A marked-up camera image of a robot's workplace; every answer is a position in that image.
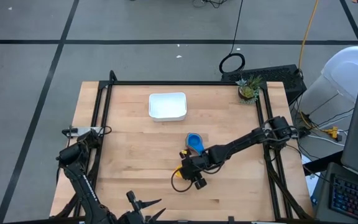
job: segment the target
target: white chair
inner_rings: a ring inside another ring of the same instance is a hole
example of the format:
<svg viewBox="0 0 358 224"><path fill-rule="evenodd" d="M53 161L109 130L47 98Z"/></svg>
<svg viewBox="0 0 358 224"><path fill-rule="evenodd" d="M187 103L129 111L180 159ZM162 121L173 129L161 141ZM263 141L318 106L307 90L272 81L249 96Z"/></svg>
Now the white chair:
<svg viewBox="0 0 358 224"><path fill-rule="evenodd" d="M300 110L317 124L354 107L358 92L358 47L348 47L326 63L320 77L305 91ZM320 128L336 125L347 129L352 112L344 113Z"/></svg>

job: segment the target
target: potted plant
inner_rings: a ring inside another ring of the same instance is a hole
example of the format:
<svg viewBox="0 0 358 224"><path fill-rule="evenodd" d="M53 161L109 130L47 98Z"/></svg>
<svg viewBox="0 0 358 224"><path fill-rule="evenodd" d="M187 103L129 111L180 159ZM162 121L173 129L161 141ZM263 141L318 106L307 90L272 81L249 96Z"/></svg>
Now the potted plant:
<svg viewBox="0 0 358 224"><path fill-rule="evenodd" d="M260 84L262 84L262 77L258 75L254 77L251 75L248 80L241 78L236 81L238 88L238 94L240 96L241 103L255 103L257 97L259 96Z"/></svg>

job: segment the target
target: yellow cable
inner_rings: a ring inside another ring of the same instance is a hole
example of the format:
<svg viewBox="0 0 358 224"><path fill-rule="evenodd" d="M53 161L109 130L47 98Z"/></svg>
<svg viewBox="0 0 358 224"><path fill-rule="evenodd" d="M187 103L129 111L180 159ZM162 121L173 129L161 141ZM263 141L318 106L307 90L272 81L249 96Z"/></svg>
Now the yellow cable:
<svg viewBox="0 0 358 224"><path fill-rule="evenodd" d="M302 40L301 52L300 52L300 55L299 55L299 62L298 62L298 68L299 68L299 69L301 68L301 65L302 65L303 48L305 47L305 42L306 42L306 39L308 38L308 35L309 35L309 30L310 30L310 27L311 27L311 23L312 23L312 21L313 21L314 15L316 14L316 9L317 9L317 5L318 5L318 1L319 1L319 0L316 0L316 2L315 2L315 4L314 4L313 12L311 13L311 17L310 17L310 19L309 19L308 28L306 29L305 36L303 37L303 40ZM306 121L306 119L303 117L302 111L300 111L300 114L301 114L301 118L302 118L303 122L304 122L310 129L317 128L317 127L313 127L313 125L310 125L309 122Z"/></svg>
<svg viewBox="0 0 358 224"><path fill-rule="evenodd" d="M313 9L313 12L311 13L311 17L309 19L308 28L306 30L305 36L303 37L302 46L301 46L301 53L299 55L299 62L298 62L298 68L299 69L301 68L301 65L302 65L303 47L305 46L306 39L308 38L309 30L310 30L310 27L311 27L311 22L313 21L314 14L316 13L317 5L318 5L318 0L316 0L316 3L314 4L314 9Z"/></svg>

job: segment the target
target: plant pot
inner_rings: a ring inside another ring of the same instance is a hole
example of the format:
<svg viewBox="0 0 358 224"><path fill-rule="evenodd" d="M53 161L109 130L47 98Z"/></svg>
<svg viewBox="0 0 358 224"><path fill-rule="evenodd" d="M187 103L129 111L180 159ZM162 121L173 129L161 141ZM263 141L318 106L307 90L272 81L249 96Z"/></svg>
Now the plant pot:
<svg viewBox="0 0 358 224"><path fill-rule="evenodd" d="M252 96L252 97L246 97L246 96L244 96L243 94L241 94L241 91L240 91L240 87L239 87L239 89L238 89L238 92L239 92L239 96L240 96L240 98L241 99L243 99L243 100L251 100L251 99L253 99L253 97L254 96Z"/></svg>

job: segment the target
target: small succulent plant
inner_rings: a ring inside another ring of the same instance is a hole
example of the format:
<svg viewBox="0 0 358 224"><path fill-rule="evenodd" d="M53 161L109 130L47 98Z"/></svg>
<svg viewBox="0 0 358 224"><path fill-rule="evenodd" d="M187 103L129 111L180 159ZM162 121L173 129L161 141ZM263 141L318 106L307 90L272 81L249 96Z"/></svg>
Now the small succulent plant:
<svg viewBox="0 0 358 224"><path fill-rule="evenodd" d="M239 85L241 95L245 96L246 98L253 98L256 96L261 83L262 77L260 75L257 77L251 75L248 80L241 78L240 80L236 81L236 84Z"/></svg>

